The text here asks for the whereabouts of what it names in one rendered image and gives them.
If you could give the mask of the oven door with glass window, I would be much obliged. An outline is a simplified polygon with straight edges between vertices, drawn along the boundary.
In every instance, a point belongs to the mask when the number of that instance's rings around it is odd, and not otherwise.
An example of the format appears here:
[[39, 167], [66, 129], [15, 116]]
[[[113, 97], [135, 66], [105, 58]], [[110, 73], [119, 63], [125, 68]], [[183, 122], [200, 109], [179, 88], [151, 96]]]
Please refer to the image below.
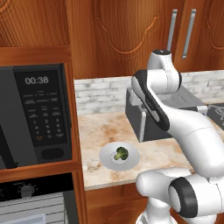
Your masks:
[[41, 213], [20, 219], [8, 220], [1, 224], [46, 224], [46, 215]]

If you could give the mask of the green broccoli floret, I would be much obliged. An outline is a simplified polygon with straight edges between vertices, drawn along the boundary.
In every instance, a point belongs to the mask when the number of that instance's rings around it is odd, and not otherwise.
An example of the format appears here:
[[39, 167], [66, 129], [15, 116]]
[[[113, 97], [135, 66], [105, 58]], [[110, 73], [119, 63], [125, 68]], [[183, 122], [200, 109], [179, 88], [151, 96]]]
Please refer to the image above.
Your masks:
[[114, 155], [114, 159], [118, 160], [120, 158], [121, 160], [126, 160], [128, 156], [129, 156], [129, 152], [125, 148], [119, 147], [116, 149], [116, 154]]

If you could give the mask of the carved wooden wall cupboard door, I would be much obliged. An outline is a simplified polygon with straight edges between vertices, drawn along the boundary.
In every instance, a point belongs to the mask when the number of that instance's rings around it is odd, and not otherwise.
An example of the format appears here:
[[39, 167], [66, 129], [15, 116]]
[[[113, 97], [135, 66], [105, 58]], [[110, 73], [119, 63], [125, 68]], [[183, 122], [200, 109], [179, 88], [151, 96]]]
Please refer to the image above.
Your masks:
[[[196, 16], [182, 59], [191, 9]], [[224, 70], [224, 0], [185, 0], [173, 63], [180, 72]]]
[[0, 47], [68, 45], [66, 0], [0, 0]]
[[132, 75], [167, 47], [180, 0], [66, 0], [77, 80]]

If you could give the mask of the grey oven knob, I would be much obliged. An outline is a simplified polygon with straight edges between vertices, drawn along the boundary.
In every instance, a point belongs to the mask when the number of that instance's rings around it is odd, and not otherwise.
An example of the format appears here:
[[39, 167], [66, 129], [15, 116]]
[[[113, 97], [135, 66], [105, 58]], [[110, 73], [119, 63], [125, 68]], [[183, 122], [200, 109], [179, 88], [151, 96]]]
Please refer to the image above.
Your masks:
[[35, 188], [32, 185], [24, 185], [20, 190], [22, 198], [30, 198], [34, 192]]

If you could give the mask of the grey round plate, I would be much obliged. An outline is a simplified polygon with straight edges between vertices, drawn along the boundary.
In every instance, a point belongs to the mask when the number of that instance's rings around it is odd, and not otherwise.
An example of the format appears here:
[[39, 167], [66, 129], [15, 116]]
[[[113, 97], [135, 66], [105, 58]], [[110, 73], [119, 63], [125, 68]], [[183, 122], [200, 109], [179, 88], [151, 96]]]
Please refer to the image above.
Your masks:
[[[116, 149], [119, 147], [125, 148], [129, 152], [126, 160], [114, 159]], [[140, 155], [137, 149], [130, 143], [113, 142], [108, 143], [101, 148], [99, 158], [102, 164], [113, 171], [127, 171], [134, 168], [140, 160]]]

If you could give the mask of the wooden base cupboard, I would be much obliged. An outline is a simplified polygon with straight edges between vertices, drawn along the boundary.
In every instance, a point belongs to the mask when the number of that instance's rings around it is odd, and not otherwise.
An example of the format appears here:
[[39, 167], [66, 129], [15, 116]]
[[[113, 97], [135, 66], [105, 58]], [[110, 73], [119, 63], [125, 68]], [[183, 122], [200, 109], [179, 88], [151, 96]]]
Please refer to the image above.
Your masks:
[[88, 224], [135, 224], [147, 198], [134, 183], [86, 191]]

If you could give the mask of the black microwave oven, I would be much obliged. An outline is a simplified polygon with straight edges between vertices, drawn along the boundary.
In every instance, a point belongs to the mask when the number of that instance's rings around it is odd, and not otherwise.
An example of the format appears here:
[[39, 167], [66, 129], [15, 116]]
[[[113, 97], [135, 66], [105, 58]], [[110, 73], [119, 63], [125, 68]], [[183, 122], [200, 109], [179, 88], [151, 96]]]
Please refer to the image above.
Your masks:
[[64, 66], [0, 66], [0, 126], [17, 167], [70, 160]]

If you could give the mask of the tall wooden appliance cabinet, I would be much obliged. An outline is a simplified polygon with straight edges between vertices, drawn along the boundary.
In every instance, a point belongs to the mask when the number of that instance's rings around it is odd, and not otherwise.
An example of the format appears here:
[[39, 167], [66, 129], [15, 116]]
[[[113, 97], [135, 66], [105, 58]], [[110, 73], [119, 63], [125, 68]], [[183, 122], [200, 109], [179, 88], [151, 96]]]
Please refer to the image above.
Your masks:
[[0, 47], [0, 66], [24, 66], [64, 63], [71, 115], [72, 160], [0, 170], [0, 183], [71, 172], [80, 224], [88, 224], [88, 211], [81, 165], [81, 148], [74, 93], [74, 63], [69, 45]]

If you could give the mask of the dark grey hob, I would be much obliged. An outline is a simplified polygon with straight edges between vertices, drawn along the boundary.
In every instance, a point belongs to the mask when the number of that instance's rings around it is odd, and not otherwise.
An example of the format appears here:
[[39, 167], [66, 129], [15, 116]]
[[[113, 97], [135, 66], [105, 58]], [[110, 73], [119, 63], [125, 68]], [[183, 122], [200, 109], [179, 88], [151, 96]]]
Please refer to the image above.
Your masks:
[[209, 104], [207, 116], [224, 130], [224, 102]]

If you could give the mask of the black built-in oven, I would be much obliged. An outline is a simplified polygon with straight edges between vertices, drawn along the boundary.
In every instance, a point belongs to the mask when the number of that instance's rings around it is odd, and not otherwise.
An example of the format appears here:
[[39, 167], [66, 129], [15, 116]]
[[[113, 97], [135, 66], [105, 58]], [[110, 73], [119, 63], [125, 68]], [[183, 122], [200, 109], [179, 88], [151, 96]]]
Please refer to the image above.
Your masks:
[[[22, 198], [23, 186], [34, 194]], [[81, 224], [71, 173], [0, 183], [0, 224], [5, 221], [45, 214], [45, 224]]]

